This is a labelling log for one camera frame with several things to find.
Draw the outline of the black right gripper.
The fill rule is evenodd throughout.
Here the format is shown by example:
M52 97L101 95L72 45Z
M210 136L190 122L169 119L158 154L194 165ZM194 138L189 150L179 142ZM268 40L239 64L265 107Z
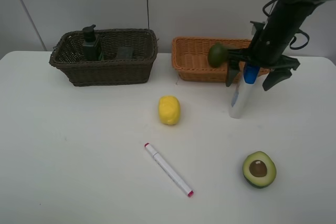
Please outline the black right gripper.
M300 21L280 23L251 22L254 36L247 48L229 49L226 71L226 87L239 82L245 63L265 69L273 69L263 82L264 91L292 76L300 62L283 54L291 38L299 31Z

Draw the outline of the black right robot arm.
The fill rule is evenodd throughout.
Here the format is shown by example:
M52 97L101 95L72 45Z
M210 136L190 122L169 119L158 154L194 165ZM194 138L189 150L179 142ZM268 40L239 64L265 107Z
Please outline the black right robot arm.
M275 4L267 15L265 23L253 22L255 33L248 48L230 49L227 64L226 86L230 86L239 73L239 63L269 69L263 82L263 89L269 90L276 84L292 76L300 63L296 58L283 54L286 47L296 41L296 34L302 34L300 26L313 11L330 0L271 0L266 5Z

